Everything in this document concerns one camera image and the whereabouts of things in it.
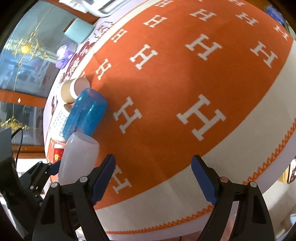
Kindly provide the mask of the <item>white frosted plastic cup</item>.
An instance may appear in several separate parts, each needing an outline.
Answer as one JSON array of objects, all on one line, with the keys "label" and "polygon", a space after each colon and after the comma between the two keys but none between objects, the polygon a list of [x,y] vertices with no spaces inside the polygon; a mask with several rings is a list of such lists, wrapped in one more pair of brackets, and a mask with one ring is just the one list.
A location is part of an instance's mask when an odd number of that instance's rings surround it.
[{"label": "white frosted plastic cup", "polygon": [[94,138],[80,132],[74,132],[65,145],[58,172],[61,185],[75,183],[81,177],[88,176],[95,168],[99,155],[99,143]]}]

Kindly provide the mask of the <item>grey checkered paper cup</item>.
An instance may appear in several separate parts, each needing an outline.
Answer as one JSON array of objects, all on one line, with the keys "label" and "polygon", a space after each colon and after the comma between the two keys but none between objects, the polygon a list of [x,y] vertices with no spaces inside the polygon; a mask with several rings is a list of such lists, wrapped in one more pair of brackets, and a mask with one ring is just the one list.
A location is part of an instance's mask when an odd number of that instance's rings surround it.
[{"label": "grey checkered paper cup", "polygon": [[71,109],[72,105],[70,104],[60,104],[57,106],[54,112],[51,131],[52,138],[57,142],[66,142],[63,135],[63,130],[70,115]]}]

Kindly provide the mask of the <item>blue translucent plastic cup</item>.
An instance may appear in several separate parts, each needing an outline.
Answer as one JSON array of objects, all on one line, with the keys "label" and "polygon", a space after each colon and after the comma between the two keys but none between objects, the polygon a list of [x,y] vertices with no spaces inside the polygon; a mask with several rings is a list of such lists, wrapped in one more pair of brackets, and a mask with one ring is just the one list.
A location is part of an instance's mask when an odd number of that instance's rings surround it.
[{"label": "blue translucent plastic cup", "polygon": [[74,132],[92,136],[102,120],[108,103],[107,100],[92,88],[84,89],[74,102],[63,129],[65,140]]}]

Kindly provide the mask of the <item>yellow chair with phone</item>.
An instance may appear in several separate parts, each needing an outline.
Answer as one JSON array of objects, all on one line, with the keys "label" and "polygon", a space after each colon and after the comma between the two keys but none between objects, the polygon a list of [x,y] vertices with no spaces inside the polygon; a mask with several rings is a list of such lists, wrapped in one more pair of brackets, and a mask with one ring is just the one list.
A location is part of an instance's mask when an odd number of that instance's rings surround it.
[{"label": "yellow chair with phone", "polygon": [[291,163],[289,164],[289,166],[286,168],[283,174],[279,177],[278,181],[285,184],[290,184],[293,181],[295,181],[295,165],[296,165],[296,161],[294,157]]}]

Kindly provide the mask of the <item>wooden glass sliding door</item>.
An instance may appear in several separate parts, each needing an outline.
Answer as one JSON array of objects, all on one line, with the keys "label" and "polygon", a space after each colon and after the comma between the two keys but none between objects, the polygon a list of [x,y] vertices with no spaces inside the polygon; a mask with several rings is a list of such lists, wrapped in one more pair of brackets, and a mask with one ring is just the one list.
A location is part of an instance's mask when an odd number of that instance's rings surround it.
[{"label": "wooden glass sliding door", "polygon": [[63,30],[74,18],[97,21],[58,1],[34,1],[9,32],[1,51],[1,130],[23,128],[12,139],[20,158],[43,158],[43,113],[59,72],[56,52],[70,42]]}]

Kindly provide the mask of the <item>white desktop storage box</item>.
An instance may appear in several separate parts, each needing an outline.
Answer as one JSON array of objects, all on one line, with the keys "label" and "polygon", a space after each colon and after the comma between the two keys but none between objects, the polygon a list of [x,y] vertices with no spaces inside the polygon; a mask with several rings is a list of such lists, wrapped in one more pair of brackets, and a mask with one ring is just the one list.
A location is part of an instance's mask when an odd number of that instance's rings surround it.
[{"label": "white desktop storage box", "polygon": [[92,1],[58,1],[59,4],[70,7],[83,14],[91,14],[98,18],[119,16],[136,9],[146,1],[136,0],[92,0]]}]

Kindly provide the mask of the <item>purple tissue pack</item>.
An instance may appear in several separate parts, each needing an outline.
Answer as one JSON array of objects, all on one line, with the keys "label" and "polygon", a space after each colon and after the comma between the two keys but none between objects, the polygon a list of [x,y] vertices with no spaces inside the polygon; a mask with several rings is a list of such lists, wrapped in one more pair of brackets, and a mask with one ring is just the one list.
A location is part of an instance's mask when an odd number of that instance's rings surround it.
[{"label": "purple tissue pack", "polygon": [[55,67],[58,69],[63,69],[75,54],[76,49],[77,49],[76,43],[67,43],[65,45],[62,45],[57,50],[58,59],[57,59],[57,63],[55,64]]}]

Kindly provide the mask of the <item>brown paper cup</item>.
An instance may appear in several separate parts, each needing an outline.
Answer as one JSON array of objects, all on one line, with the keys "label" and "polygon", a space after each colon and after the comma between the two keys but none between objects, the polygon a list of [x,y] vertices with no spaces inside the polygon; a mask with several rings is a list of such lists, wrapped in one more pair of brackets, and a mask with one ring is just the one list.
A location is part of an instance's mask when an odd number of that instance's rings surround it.
[{"label": "brown paper cup", "polygon": [[65,103],[74,103],[81,92],[90,87],[90,82],[84,78],[68,80],[61,85],[61,98]]}]

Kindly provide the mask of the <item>orange H-pattern table cloth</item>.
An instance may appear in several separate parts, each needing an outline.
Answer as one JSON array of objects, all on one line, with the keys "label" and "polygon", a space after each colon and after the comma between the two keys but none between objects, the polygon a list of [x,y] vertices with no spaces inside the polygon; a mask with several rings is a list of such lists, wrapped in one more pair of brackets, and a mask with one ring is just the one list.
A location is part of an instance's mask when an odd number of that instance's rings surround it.
[{"label": "orange H-pattern table cloth", "polygon": [[78,77],[107,100],[93,138],[116,168],[95,211],[112,240],[203,228],[213,207],[195,155],[262,192],[295,156],[295,39],[246,1],[130,1],[100,18],[48,96],[48,161],[60,84]]}]

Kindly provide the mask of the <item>teal canister with brown lid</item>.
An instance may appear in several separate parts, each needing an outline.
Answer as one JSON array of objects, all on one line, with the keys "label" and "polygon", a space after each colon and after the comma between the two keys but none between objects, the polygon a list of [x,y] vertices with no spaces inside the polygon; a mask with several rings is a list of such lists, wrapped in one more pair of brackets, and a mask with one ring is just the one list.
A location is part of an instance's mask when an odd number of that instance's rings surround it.
[{"label": "teal canister with brown lid", "polygon": [[65,36],[73,42],[80,44],[84,42],[92,33],[94,27],[92,24],[80,19],[74,18],[70,21],[67,27],[63,30]]}]

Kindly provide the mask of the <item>red paper cup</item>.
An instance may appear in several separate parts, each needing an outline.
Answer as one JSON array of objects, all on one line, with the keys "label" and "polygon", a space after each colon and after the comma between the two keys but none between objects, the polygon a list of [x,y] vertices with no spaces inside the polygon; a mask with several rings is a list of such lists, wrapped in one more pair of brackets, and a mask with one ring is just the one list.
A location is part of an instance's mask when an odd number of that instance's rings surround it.
[{"label": "red paper cup", "polygon": [[57,161],[61,161],[64,149],[65,143],[58,143],[54,140],[51,140],[47,152],[48,163],[55,164]]}]

